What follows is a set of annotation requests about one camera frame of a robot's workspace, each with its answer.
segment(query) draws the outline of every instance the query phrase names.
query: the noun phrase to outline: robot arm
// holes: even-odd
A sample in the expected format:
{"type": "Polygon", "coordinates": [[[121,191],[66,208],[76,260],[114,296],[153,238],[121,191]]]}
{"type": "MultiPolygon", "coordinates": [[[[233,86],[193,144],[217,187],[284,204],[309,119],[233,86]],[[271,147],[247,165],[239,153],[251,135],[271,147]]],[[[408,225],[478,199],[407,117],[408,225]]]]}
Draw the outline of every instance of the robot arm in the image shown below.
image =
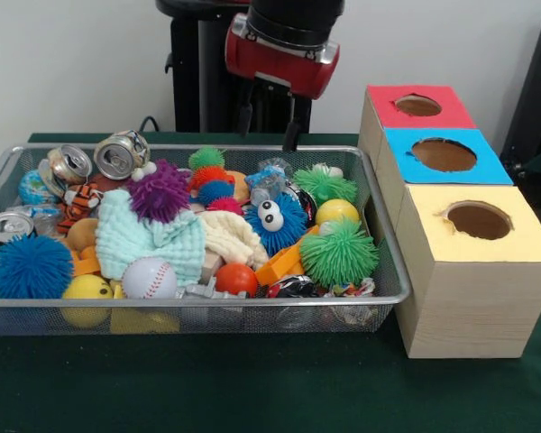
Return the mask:
{"type": "Polygon", "coordinates": [[[308,130],[311,100],[326,89],[339,59],[329,41],[344,0],[252,0],[247,14],[233,19],[226,37],[226,66],[245,79],[239,131],[250,127],[255,82],[294,98],[285,150],[308,130]]]}

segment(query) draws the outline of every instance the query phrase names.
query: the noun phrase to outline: black cable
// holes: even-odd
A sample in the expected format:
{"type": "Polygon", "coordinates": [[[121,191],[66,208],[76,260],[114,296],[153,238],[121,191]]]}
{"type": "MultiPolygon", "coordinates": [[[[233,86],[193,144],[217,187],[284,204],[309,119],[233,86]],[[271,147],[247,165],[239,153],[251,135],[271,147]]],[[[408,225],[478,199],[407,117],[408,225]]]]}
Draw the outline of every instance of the black cable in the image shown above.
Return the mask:
{"type": "Polygon", "coordinates": [[[142,121],[140,128],[138,128],[138,131],[139,132],[144,131],[146,124],[148,124],[149,122],[152,124],[152,126],[154,126],[154,131],[159,133],[160,132],[159,124],[156,121],[156,119],[152,117],[151,115],[147,115],[146,117],[144,117],[144,120],[142,121]]]}

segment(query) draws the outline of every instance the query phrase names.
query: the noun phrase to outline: baseball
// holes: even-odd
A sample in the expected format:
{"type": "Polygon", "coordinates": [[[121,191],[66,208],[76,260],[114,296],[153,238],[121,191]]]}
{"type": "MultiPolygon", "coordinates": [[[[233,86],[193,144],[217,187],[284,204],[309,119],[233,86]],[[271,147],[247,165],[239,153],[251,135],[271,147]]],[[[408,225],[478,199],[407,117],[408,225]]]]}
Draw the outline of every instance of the baseball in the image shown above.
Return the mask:
{"type": "Polygon", "coordinates": [[[123,293],[129,299],[175,298],[177,274],[159,257],[135,260],[124,271],[123,293]]]}

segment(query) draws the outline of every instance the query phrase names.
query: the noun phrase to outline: wire mesh basket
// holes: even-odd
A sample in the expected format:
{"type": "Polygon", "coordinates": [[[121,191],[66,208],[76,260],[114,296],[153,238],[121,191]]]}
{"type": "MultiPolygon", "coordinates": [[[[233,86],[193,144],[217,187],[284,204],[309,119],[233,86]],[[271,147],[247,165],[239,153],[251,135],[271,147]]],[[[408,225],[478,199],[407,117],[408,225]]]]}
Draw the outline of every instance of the wire mesh basket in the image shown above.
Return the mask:
{"type": "MultiPolygon", "coordinates": [[[[56,144],[25,144],[0,158],[0,212],[19,203],[18,184],[56,144]]],[[[78,147],[92,157],[94,145],[78,147]]],[[[340,167],[357,182],[355,206],[380,249],[381,262],[372,275],[376,290],[370,298],[316,299],[0,299],[0,336],[106,335],[148,333],[272,333],[376,331],[392,307],[410,293],[410,281],[371,162],[350,146],[301,146],[284,153],[279,146],[216,146],[225,150],[225,167],[244,173],[258,171],[258,162],[280,157],[296,169],[323,162],[340,167]],[[104,317],[95,327],[91,317],[104,317]]],[[[151,146],[153,160],[166,159],[186,167],[196,145],[151,146]]]]}

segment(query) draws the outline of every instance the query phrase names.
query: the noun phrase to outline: red robot gripper part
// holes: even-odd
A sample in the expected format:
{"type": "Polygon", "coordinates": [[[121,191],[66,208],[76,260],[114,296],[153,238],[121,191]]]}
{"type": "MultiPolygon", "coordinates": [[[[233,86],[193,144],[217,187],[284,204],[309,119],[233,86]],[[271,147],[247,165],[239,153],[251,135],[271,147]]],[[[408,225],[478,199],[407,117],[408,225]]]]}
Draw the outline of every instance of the red robot gripper part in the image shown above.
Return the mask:
{"type": "Polygon", "coordinates": [[[294,51],[258,37],[237,14],[226,35],[226,67],[239,77],[264,79],[293,95],[319,99],[339,61],[340,47],[329,42],[321,51],[294,51]]]}

